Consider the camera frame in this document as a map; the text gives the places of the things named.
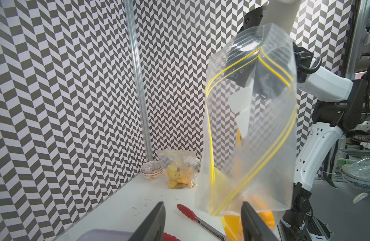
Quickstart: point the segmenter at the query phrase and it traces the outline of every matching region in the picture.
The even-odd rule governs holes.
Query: plastic zipper bag
[[[167,186],[171,189],[192,188],[196,186],[200,159],[195,152],[182,150],[157,151],[161,166],[165,168]]]
[[[205,110],[196,205],[238,216],[248,201],[272,228],[290,209],[294,185],[296,65],[289,36],[267,24],[212,55]]]

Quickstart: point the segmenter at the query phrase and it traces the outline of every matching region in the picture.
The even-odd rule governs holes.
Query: chevron wallpaper
[[[208,57],[240,29],[243,16],[266,0],[136,0],[140,59],[146,83],[153,154],[160,149],[202,152],[202,119]],[[351,0],[306,0],[291,37],[323,57],[323,66],[338,73],[342,65]],[[298,92],[297,153],[307,139],[315,97]],[[223,164],[234,142],[235,127],[226,126],[216,141]]]
[[[153,151],[200,156],[208,57],[265,2],[134,1]],[[303,1],[291,33],[335,73],[350,9]],[[316,100],[297,98],[299,151]],[[0,241],[54,239],[144,159],[122,0],[0,0]]]
[[[139,172],[118,1],[0,0],[0,241],[51,240]]]

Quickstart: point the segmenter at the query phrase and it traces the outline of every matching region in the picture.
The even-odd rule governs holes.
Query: small ceramic bowl
[[[143,176],[150,181],[155,181],[163,173],[163,168],[159,161],[148,161],[141,166]]]

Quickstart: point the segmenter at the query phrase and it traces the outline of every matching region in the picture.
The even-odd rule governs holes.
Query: red tong tip
[[[170,234],[167,234],[167,233],[163,233],[163,239],[162,241],[181,241],[179,239],[177,239],[176,237],[170,235]]]
[[[194,221],[198,221],[196,215],[192,212],[192,210],[188,209],[186,206],[182,205],[182,204],[177,204],[177,208],[178,210],[180,210],[183,214],[185,214],[185,216],[187,216],[188,218],[194,220]]]

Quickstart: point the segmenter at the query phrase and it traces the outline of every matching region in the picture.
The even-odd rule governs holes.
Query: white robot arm
[[[298,83],[297,86],[320,101],[338,103],[348,99],[353,82],[320,67],[317,72],[308,75],[305,82]],[[314,123],[307,142],[296,160],[294,182],[301,183],[302,187],[308,191],[311,190],[319,167],[334,143],[343,134],[344,131],[338,125],[324,122]]]
[[[270,0],[261,19],[260,26],[274,23],[287,33],[291,32],[300,2],[300,0]],[[313,61],[314,59],[312,61],[309,60],[308,64],[305,64],[311,67]],[[350,100],[353,103],[348,103],[346,100],[348,100],[353,88],[355,89],[353,98],[356,94],[361,93],[358,86],[353,86],[354,83],[351,80],[339,77],[322,66],[317,68],[314,73],[303,74],[302,78],[298,76],[298,89],[314,95],[320,101],[329,103],[327,105],[324,104],[322,109],[318,110],[328,113],[317,114],[307,142],[296,160],[294,182],[295,184],[301,183],[302,187],[308,191],[311,190],[314,177],[327,153],[336,141],[342,137],[344,131],[348,129],[342,125],[342,118],[344,115],[349,117],[350,110],[347,108],[347,105],[350,108],[351,104],[355,106],[358,103],[355,103],[354,100]]]

